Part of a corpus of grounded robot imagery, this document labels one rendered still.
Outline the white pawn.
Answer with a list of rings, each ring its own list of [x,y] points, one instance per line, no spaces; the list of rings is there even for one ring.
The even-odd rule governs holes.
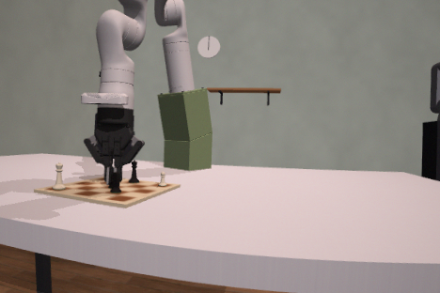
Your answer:
[[[161,182],[159,183],[158,186],[166,186],[166,183],[165,183],[165,172],[161,173]]]

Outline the wooden chessboard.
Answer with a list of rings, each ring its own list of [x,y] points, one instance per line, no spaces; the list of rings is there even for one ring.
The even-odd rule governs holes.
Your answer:
[[[163,193],[179,188],[180,184],[166,183],[166,186],[158,186],[160,182],[139,180],[138,183],[130,183],[129,179],[123,178],[119,184],[121,193],[110,193],[104,182],[104,177],[97,177],[64,184],[66,189],[54,190],[53,186],[34,189],[34,193],[48,194],[73,200],[102,204],[107,206],[128,208],[139,204]]]

